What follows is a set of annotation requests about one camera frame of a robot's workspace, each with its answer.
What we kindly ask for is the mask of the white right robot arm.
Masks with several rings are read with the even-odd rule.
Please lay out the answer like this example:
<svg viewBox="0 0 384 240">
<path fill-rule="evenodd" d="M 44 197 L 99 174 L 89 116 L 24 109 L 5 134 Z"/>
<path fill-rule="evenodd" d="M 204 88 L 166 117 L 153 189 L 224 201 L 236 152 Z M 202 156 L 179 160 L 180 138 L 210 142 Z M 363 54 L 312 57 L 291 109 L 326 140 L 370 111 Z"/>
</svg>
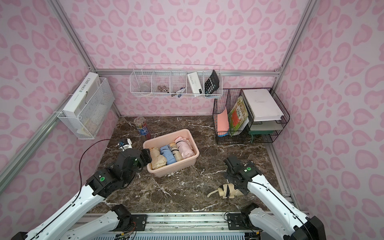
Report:
<svg viewBox="0 0 384 240">
<path fill-rule="evenodd" d="M 252 193 L 273 213 L 269 215 L 256 204 L 241 209 L 241 217 L 233 220 L 247 230 L 262 230 L 275 240 L 325 240 L 325 226 L 316 216 L 309 217 L 286 198 L 267 180 L 252 162 L 244 163 L 235 155 L 224 160 L 225 177 L 235 190 L 242 194 Z"/>
</svg>

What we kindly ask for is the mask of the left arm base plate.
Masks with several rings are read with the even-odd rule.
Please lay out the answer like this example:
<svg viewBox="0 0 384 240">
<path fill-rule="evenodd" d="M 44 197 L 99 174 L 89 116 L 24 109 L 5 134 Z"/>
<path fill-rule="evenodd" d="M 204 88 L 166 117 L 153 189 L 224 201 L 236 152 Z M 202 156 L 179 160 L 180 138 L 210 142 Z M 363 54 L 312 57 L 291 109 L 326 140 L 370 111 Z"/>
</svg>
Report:
<svg viewBox="0 0 384 240">
<path fill-rule="evenodd" d="M 147 224 L 148 215 L 127 215 L 118 217 L 118 225 L 113 229 L 114 232 L 135 232 L 144 231 Z"/>
</svg>

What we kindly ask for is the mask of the pink plastic storage box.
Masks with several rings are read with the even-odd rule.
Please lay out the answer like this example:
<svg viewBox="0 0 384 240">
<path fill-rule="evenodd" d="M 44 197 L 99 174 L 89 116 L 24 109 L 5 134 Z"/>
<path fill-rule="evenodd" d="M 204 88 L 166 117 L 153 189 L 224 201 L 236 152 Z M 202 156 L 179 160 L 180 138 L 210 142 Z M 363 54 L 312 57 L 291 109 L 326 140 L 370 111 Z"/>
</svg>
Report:
<svg viewBox="0 0 384 240">
<path fill-rule="evenodd" d="M 188 129 L 147 140 L 143 148 L 150 150 L 153 161 L 147 165 L 147 170 L 156 177 L 191 167 L 200 155 Z"/>
</svg>

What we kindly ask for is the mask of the beige umbrella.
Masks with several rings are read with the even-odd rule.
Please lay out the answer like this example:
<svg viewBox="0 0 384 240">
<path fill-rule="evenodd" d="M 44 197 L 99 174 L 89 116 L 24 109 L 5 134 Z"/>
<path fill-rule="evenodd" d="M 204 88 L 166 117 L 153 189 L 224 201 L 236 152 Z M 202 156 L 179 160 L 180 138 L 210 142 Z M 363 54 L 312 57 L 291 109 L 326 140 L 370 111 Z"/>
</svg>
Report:
<svg viewBox="0 0 384 240">
<path fill-rule="evenodd" d="M 167 159 L 161 154 L 159 148 L 150 148 L 150 155 L 152 158 L 152 170 L 156 170 L 167 165 Z"/>
</svg>

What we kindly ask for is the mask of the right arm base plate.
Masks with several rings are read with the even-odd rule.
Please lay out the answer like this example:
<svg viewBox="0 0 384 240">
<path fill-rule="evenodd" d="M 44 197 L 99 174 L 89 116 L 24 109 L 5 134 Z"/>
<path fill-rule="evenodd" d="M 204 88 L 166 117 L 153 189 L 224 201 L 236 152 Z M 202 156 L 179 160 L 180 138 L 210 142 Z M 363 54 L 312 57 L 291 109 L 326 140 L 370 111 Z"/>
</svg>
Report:
<svg viewBox="0 0 384 240">
<path fill-rule="evenodd" d="M 252 225 L 247 216 L 242 213 L 229 213 L 224 214 L 224 220 L 228 224 L 229 230 L 252 230 L 260 231 L 261 229 Z"/>
</svg>

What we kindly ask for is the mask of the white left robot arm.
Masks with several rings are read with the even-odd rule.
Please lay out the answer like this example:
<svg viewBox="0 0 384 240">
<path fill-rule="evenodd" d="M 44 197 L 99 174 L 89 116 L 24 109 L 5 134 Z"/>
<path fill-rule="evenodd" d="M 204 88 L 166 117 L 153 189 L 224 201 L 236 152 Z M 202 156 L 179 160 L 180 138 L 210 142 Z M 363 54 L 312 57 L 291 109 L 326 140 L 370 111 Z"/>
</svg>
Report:
<svg viewBox="0 0 384 240">
<path fill-rule="evenodd" d="M 115 163 L 96 171 L 79 192 L 56 213 L 29 232 L 19 232 L 14 240 L 92 239 L 109 231 L 137 230 L 137 223 L 124 205 L 116 205 L 93 222 L 74 230 L 71 227 L 97 204 L 117 190 L 126 188 L 144 167 L 151 163 L 149 149 L 125 149 Z"/>
</svg>

